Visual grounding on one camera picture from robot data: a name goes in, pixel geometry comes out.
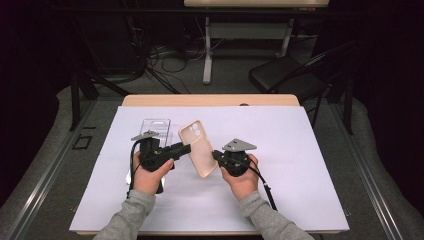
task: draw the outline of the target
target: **person's left hand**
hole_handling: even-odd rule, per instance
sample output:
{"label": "person's left hand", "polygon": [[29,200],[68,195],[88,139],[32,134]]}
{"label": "person's left hand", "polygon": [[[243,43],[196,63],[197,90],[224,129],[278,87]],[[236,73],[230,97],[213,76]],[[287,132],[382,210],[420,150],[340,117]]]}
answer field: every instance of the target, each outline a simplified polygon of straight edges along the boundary
{"label": "person's left hand", "polygon": [[[140,164],[139,156],[140,152],[136,152],[133,156],[133,169],[136,169]],[[142,166],[139,166],[134,174],[133,189],[154,196],[159,187],[160,180],[171,170],[173,165],[174,161],[170,159],[154,172],[149,172],[143,169]]]}

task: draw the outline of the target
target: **black chair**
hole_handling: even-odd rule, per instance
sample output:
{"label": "black chair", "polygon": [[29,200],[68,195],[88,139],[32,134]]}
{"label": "black chair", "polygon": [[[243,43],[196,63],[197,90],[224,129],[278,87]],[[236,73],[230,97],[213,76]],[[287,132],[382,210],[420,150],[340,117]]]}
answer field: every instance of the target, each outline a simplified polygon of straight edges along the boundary
{"label": "black chair", "polygon": [[315,110],[312,127],[325,90],[345,73],[348,56],[353,52],[354,41],[321,53],[304,64],[290,56],[277,58],[249,71],[249,80],[261,93],[295,95],[300,104],[318,97],[317,104],[307,112]]}

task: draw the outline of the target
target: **forearm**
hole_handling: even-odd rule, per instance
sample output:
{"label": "forearm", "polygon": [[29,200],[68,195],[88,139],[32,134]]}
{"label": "forearm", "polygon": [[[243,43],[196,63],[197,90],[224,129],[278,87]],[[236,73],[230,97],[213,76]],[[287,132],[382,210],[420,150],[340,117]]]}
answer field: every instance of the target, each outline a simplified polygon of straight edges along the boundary
{"label": "forearm", "polygon": [[122,203],[122,209],[113,215],[94,239],[136,239],[154,204],[154,196],[131,190],[129,198]]}
{"label": "forearm", "polygon": [[258,191],[251,193],[240,202],[244,217],[249,217],[253,225],[267,239],[313,239],[292,221],[273,210],[263,200]]}

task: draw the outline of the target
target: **dark background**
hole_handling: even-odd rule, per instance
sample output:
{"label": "dark background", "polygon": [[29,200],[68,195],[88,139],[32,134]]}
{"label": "dark background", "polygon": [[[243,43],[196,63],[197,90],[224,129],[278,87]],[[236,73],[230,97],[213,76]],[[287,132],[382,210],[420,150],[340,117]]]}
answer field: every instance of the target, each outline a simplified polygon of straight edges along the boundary
{"label": "dark background", "polygon": [[[43,144],[58,111],[56,94],[69,86],[75,66],[101,74],[143,71],[140,49],[131,44],[133,35],[125,17],[78,18],[80,28],[76,29],[67,17],[47,11],[40,1],[4,2],[0,3],[0,205]],[[118,0],[90,4],[99,2],[105,7],[122,6]],[[86,4],[77,0],[66,3]],[[182,3],[137,1],[148,7],[182,7]],[[314,49],[319,53],[345,40],[358,40],[361,64],[355,72],[354,95],[368,109],[382,163],[421,214],[423,7],[419,0],[382,4],[377,0],[331,0],[329,9],[371,9],[373,15],[367,20],[325,20]],[[193,23],[184,17],[134,19],[142,22],[152,41],[176,49],[185,46],[182,30],[194,31]]]}

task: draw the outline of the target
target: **hand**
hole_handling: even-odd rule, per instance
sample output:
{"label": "hand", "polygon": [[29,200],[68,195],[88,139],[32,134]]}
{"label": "hand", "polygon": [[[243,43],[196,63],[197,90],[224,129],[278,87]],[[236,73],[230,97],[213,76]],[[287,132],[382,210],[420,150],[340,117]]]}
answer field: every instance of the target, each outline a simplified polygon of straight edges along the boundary
{"label": "hand", "polygon": [[[140,152],[136,152],[133,156],[133,169],[136,169],[140,164],[139,156]],[[142,166],[139,166],[134,174],[133,189],[154,196],[159,187],[160,180],[171,170],[173,165],[174,161],[170,159],[154,172],[149,172],[143,169]]]}
{"label": "hand", "polygon": [[[255,156],[252,154],[248,154],[248,156],[256,165],[258,164],[258,159]],[[256,165],[252,161],[250,162],[250,167],[256,169]],[[259,177],[250,169],[239,177],[231,176],[224,167],[221,167],[221,172],[222,177],[230,185],[231,191],[239,202],[258,190]]]}

